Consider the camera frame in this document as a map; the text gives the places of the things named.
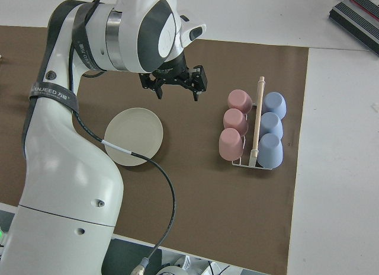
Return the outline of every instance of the plate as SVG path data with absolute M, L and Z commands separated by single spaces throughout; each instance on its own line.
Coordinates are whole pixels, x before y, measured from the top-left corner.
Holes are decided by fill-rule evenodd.
M 123 149 L 152 158 L 163 140 L 163 127 L 156 114 L 145 108 L 130 108 L 118 113 L 109 123 L 104 139 Z M 110 158 L 121 165 L 134 167 L 145 163 L 136 158 L 105 146 Z

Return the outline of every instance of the white robotic arm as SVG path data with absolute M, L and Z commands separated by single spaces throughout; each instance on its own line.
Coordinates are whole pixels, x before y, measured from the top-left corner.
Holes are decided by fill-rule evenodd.
M 123 181 L 113 161 L 75 132 L 72 93 L 93 69 L 140 73 L 159 98 L 176 79 L 197 97 L 206 77 L 201 66 L 187 68 L 183 48 L 205 25 L 185 20 L 176 0 L 66 1 L 54 11 L 24 126 L 25 187 L 0 275 L 101 274 Z

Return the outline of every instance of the brown mat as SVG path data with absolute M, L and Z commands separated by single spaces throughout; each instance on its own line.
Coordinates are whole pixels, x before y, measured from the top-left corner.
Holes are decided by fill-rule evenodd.
M 25 179 L 21 129 L 45 41 L 45 28 L 0 27 L 0 202 L 14 206 Z M 199 102 L 167 85 L 158 100 L 142 89 L 137 74 L 107 72 L 82 81 L 82 119 L 100 136 L 116 114 L 131 107 L 148 108 L 161 119 L 163 144 L 154 159 L 171 176 L 178 198 L 164 246 L 285 275 L 308 49 L 199 40 L 185 52 L 188 66 L 204 65 L 208 77 Z M 233 167 L 218 155 L 228 93 L 240 88 L 254 100 L 259 76 L 266 77 L 265 92 L 281 92 L 288 106 L 284 162 L 273 171 Z M 125 193 L 115 233 L 156 242 L 171 214 L 168 186 L 149 164 L 119 168 Z

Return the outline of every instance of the pink cup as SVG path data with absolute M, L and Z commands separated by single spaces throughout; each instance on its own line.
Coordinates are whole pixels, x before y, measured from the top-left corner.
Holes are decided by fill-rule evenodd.
M 236 129 L 226 128 L 221 132 L 219 152 L 221 157 L 227 161 L 235 161 L 242 156 L 243 143 Z
M 234 128 L 241 136 L 244 136 L 248 132 L 249 125 L 241 111 L 231 108 L 224 114 L 224 128 Z
M 251 100 L 249 94 L 241 89 L 235 89 L 229 94 L 227 98 L 227 105 L 229 108 L 235 108 L 243 114 L 248 114 L 253 107 L 253 101 Z

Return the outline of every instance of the blue cup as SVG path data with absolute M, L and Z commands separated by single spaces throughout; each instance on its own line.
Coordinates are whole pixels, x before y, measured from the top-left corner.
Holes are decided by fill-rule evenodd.
M 273 112 L 266 112 L 261 117 L 261 126 L 259 129 L 259 138 L 261 138 L 265 134 L 275 134 L 282 139 L 283 137 L 283 125 L 282 121 Z
M 262 114 L 273 112 L 281 119 L 284 118 L 287 112 L 284 97 L 278 92 L 270 92 L 265 96 L 262 103 Z
M 283 146 L 275 134 L 265 134 L 258 143 L 257 162 L 264 168 L 273 169 L 283 161 Z

